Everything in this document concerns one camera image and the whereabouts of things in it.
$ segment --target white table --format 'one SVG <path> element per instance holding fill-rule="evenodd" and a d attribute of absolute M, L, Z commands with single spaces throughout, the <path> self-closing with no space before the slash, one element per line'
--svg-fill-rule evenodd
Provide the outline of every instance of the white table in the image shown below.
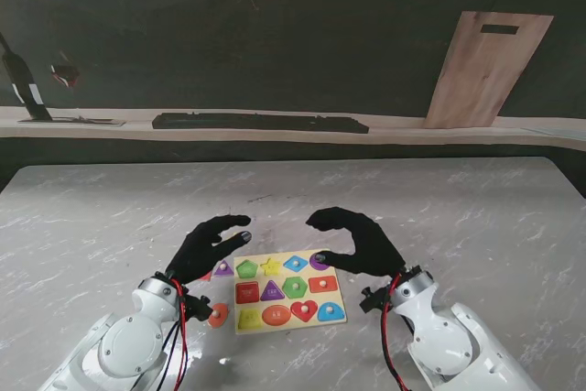
<path fill-rule="evenodd" d="M 2 388 L 37 389 L 98 318 L 131 311 L 132 289 L 197 223 L 252 216 L 238 255 L 350 250 L 347 233 L 304 224 L 334 205 L 380 222 L 440 298 L 477 311 L 544 390 L 586 387 L 584 199 L 545 159 L 467 158 L 24 168 L 0 195 Z M 236 337 L 233 316 L 219 330 L 190 321 L 184 389 L 396 389 L 378 313 L 358 307 L 361 289 L 383 280 L 339 277 L 343 325 Z M 190 287 L 233 301 L 230 278 Z M 397 368 L 426 389 L 397 316 L 389 330 Z"/>

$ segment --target puzzle piece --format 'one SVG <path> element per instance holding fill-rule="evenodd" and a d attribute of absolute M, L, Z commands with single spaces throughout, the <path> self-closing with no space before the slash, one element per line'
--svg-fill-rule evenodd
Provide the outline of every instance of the puzzle piece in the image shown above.
<path fill-rule="evenodd" d="M 257 309 L 240 310 L 240 318 L 238 319 L 238 328 L 240 330 L 254 330 L 263 327 L 260 320 L 260 313 Z"/>
<path fill-rule="evenodd" d="M 212 306 L 212 310 L 213 312 L 210 315 L 210 318 L 208 318 L 208 322 L 213 329 L 222 327 L 222 325 L 228 319 L 228 305 L 222 303 L 214 304 Z"/>
<path fill-rule="evenodd" d="M 244 260 L 241 264 L 236 267 L 238 277 L 240 278 L 254 278 L 256 277 L 256 270 L 258 265 L 250 260 Z"/>
<path fill-rule="evenodd" d="M 292 270 L 293 272 L 299 272 L 303 269 L 303 267 L 307 266 L 308 264 L 308 260 L 304 260 L 300 256 L 293 255 L 291 258 L 289 258 L 289 260 L 285 262 L 283 267 L 286 267 L 287 269 Z"/>
<path fill-rule="evenodd" d="M 309 259 L 309 264 L 315 270 L 326 270 L 329 266 L 328 265 L 324 265 L 323 263 L 320 263 L 318 260 L 316 260 L 315 259 L 315 255 L 316 254 L 317 254 L 317 252 L 311 256 L 311 258 Z"/>
<path fill-rule="evenodd" d="M 273 327 L 286 324 L 291 319 L 291 312 L 285 306 L 270 306 L 263 311 L 263 321 Z"/>
<path fill-rule="evenodd" d="M 294 302 L 291 304 L 291 312 L 303 322 L 309 321 L 315 315 L 316 311 L 318 311 L 318 305 L 311 299 L 305 302 Z"/>
<path fill-rule="evenodd" d="M 250 304 L 258 302 L 258 283 L 238 283 L 236 285 L 236 304 Z"/>
<path fill-rule="evenodd" d="M 311 293 L 333 292 L 338 290 L 336 277 L 315 277 L 309 279 L 309 291 Z"/>
<path fill-rule="evenodd" d="M 226 260 L 223 260 L 216 269 L 216 271 L 213 273 L 213 275 L 215 277 L 231 277 L 234 275 L 234 272 L 232 271 L 230 265 L 226 263 Z"/>
<path fill-rule="evenodd" d="M 266 263 L 260 266 L 265 270 L 265 276 L 268 277 L 269 275 L 278 275 L 278 269 L 281 267 L 281 263 L 269 258 Z"/>
<path fill-rule="evenodd" d="M 302 277 L 289 277 L 283 285 L 283 291 L 289 299 L 303 298 L 307 289 L 308 284 L 303 281 Z"/>
<path fill-rule="evenodd" d="M 346 317 L 342 308 L 335 302 L 326 302 L 321 305 L 318 311 L 318 320 L 320 322 L 328 320 L 343 320 Z"/>
<path fill-rule="evenodd" d="M 281 292 L 281 289 L 278 288 L 275 281 L 272 279 L 266 284 L 265 290 L 263 291 L 263 295 L 260 297 L 261 301 L 275 301 L 277 299 L 285 299 L 285 295 Z"/>
<path fill-rule="evenodd" d="M 201 281 L 210 281 L 211 279 L 212 279 L 212 272 L 211 271 L 200 278 Z"/>

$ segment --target purple shape puzzle piece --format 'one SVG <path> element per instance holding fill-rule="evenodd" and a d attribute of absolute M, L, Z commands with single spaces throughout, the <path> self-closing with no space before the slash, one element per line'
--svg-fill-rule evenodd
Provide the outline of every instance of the purple shape puzzle piece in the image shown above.
<path fill-rule="evenodd" d="M 328 265 L 324 265 L 323 263 L 320 263 L 318 260 L 315 259 L 315 254 L 311 256 L 311 258 L 309 259 L 309 264 L 311 265 L 311 267 L 313 267 L 315 270 L 326 270 L 329 266 Z"/>
<path fill-rule="evenodd" d="M 275 281 L 270 280 L 268 284 L 266 284 L 265 291 L 263 295 L 260 297 L 261 301 L 274 301 L 276 299 L 284 299 L 285 294 L 281 292 L 281 289 L 278 288 Z"/>
<path fill-rule="evenodd" d="M 234 275 L 234 271 L 230 267 L 226 260 L 223 260 L 216 271 L 213 273 L 215 277 L 232 277 Z"/>

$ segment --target red cable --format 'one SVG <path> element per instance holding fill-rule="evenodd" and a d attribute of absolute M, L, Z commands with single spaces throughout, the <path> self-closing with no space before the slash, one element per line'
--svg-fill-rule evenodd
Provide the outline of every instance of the red cable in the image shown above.
<path fill-rule="evenodd" d="M 181 283 L 178 282 L 176 279 L 171 279 L 171 282 L 177 288 L 177 292 L 179 294 L 179 327 L 181 329 L 181 342 L 182 342 L 182 349 L 181 349 L 181 364 L 179 365 L 179 372 L 177 373 L 177 382 L 175 382 L 174 391 L 179 390 L 179 386 L 183 381 L 183 377 L 187 373 L 187 367 L 183 368 L 185 360 L 189 357 L 188 350 L 187 350 L 187 329 L 186 329 L 186 311 L 185 311 L 185 301 L 183 300 L 183 287 Z"/>
<path fill-rule="evenodd" d="M 401 278 L 400 274 L 396 274 L 396 276 L 393 278 L 393 282 L 391 283 L 391 286 L 388 288 L 388 297 L 389 298 L 391 297 L 391 295 L 395 291 L 396 285 L 398 284 L 400 278 Z M 386 304 L 386 307 L 383 310 L 383 338 L 385 338 L 385 341 L 387 339 L 386 338 L 386 314 L 388 313 L 389 310 L 390 310 L 390 305 Z M 389 363 L 391 364 L 391 366 L 395 369 L 395 366 L 393 365 L 393 361 L 391 360 L 391 355 L 388 352 L 388 349 L 386 350 L 386 357 L 389 360 Z M 401 378 L 401 376 L 398 375 L 398 373 L 397 373 L 397 382 L 399 383 L 399 386 L 401 387 L 401 391 L 407 391 L 409 389 L 405 385 L 405 382 L 403 382 L 403 379 Z"/>

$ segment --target wooden board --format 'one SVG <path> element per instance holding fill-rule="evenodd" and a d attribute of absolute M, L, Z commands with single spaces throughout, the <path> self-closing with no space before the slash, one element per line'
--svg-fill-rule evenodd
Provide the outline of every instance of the wooden board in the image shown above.
<path fill-rule="evenodd" d="M 462 12 L 424 127 L 490 126 L 552 19 Z"/>
<path fill-rule="evenodd" d="M 346 322 L 336 270 L 311 260 L 311 256 L 319 250 L 234 258 L 234 322 L 237 334 Z M 300 264 L 293 266 L 296 259 Z M 268 262 L 272 262 L 271 267 L 266 266 Z M 247 268 L 241 265 L 251 265 L 252 273 L 246 273 Z M 294 284 L 298 285 L 297 289 L 291 289 Z M 306 304 L 308 309 L 301 313 L 301 307 Z"/>

